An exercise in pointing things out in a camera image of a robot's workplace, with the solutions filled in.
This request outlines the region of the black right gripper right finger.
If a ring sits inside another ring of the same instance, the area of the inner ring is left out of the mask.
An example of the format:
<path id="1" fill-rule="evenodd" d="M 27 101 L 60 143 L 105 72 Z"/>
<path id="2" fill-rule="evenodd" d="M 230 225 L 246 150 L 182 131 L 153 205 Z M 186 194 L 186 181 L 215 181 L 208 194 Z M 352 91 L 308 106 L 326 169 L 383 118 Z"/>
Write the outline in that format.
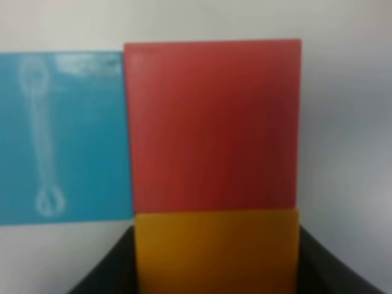
<path id="1" fill-rule="evenodd" d="M 381 294 L 323 247 L 306 229 L 300 228 L 298 294 Z"/>

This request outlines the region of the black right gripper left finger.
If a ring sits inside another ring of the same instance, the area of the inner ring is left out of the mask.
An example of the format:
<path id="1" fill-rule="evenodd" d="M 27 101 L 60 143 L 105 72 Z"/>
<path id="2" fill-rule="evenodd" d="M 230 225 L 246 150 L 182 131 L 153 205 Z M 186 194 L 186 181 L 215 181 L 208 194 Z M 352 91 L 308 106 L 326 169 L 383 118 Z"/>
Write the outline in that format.
<path id="1" fill-rule="evenodd" d="M 137 294 L 134 227 L 129 227 L 103 260 L 70 294 Z"/>

